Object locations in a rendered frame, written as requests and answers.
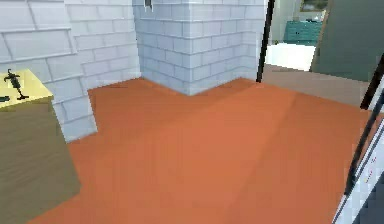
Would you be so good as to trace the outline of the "white appliance with black bar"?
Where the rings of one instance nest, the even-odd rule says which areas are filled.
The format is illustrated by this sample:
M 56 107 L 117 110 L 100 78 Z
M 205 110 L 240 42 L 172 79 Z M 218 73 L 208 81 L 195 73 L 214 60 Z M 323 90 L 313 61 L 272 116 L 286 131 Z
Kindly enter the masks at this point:
M 384 118 L 381 119 L 368 146 L 365 146 L 383 107 L 384 87 L 378 95 L 353 154 L 345 190 L 331 224 L 356 224 L 360 210 L 384 173 Z

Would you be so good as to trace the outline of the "dark grey-green room door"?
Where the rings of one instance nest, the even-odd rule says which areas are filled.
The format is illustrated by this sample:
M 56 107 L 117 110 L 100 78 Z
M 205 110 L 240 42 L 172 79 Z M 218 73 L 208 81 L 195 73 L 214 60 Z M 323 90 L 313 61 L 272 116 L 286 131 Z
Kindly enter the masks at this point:
M 384 0 L 330 0 L 311 70 L 368 82 L 384 53 Z

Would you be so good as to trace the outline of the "framed wall picture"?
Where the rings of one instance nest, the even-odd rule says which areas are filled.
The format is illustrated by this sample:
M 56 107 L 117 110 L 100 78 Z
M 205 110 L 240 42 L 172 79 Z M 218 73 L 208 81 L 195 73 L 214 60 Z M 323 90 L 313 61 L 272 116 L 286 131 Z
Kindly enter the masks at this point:
M 301 12 L 321 12 L 327 8 L 328 0 L 302 0 Z

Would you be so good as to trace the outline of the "teal chest of drawers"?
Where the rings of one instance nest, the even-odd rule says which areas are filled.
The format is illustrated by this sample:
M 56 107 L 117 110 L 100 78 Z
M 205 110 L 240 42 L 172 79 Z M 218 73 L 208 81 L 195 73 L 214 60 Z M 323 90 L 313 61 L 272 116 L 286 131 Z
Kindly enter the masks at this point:
M 288 21 L 283 41 L 287 44 L 315 46 L 321 28 L 321 22 Z

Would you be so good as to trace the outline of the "white bed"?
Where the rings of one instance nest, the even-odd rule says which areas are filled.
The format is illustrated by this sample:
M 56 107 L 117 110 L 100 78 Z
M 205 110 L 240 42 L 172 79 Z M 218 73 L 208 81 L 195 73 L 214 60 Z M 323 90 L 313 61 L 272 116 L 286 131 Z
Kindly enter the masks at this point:
M 296 70 L 308 71 L 315 46 L 279 43 L 267 47 L 265 63 Z

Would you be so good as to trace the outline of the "yellow topped olive cabinet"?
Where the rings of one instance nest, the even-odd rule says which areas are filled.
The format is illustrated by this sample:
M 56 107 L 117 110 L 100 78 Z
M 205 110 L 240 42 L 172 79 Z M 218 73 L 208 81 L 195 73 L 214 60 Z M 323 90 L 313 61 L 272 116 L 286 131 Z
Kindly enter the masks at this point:
M 0 73 L 0 224 L 26 224 L 69 200 L 81 184 L 54 111 L 53 94 L 28 69 L 19 75 L 19 100 Z

